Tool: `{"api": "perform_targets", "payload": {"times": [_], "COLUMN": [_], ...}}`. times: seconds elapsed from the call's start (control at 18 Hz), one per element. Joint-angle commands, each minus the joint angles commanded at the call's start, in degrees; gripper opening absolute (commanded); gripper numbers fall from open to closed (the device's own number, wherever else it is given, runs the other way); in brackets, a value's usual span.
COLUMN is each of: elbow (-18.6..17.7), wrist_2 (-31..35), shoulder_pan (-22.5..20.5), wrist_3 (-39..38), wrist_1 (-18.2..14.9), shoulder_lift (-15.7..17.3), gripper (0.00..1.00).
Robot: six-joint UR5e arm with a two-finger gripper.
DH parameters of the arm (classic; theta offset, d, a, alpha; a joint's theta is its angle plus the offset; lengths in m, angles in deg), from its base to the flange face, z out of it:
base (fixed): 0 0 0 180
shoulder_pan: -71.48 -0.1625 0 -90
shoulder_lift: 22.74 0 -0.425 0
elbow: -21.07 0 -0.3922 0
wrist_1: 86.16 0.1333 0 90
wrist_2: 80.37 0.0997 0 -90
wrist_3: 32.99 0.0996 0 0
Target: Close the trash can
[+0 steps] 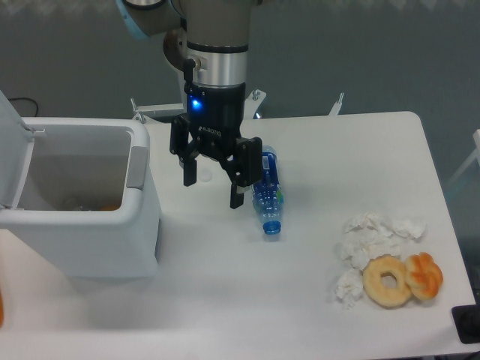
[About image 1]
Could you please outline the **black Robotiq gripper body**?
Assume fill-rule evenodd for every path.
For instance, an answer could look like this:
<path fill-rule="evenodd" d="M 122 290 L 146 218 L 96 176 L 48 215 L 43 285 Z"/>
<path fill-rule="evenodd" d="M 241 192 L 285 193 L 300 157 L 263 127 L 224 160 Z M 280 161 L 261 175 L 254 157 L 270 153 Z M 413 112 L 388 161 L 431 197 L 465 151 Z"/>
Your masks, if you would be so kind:
<path fill-rule="evenodd" d="M 244 117 L 246 84 L 230 87 L 207 87 L 186 82 L 187 114 L 199 127 L 202 138 L 199 153 L 210 158 L 222 158 L 233 153 L 236 140 L 241 138 L 240 125 Z"/>

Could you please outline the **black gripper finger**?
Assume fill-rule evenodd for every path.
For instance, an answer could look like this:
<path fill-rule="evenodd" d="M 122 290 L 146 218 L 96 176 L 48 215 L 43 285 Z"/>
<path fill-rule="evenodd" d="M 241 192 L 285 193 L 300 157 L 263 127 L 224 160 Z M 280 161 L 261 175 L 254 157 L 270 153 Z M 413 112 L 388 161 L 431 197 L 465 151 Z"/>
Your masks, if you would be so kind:
<path fill-rule="evenodd" d="M 202 138 L 199 127 L 187 113 L 177 115 L 171 123 L 169 150 L 177 155 L 183 169 L 183 184 L 191 186 L 197 182 L 197 156 Z"/>
<path fill-rule="evenodd" d="M 231 181 L 229 206 L 237 209 L 244 204 L 243 188 L 249 188 L 262 179 L 263 142 L 259 137 L 239 138 L 230 157 L 223 156 L 220 165 Z"/>

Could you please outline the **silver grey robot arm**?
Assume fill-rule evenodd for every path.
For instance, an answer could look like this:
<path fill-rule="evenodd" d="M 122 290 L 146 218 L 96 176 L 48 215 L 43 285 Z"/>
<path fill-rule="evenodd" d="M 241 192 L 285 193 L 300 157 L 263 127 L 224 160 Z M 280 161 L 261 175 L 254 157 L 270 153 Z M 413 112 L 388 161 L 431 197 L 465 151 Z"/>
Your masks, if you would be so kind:
<path fill-rule="evenodd" d="M 197 180 L 197 156 L 217 161 L 231 181 L 230 206 L 262 177 L 262 141 L 244 138 L 251 11 L 258 1 L 118 1 L 139 38 L 164 34 L 163 52 L 184 78 L 185 112 L 171 123 L 170 146 L 183 182 Z"/>

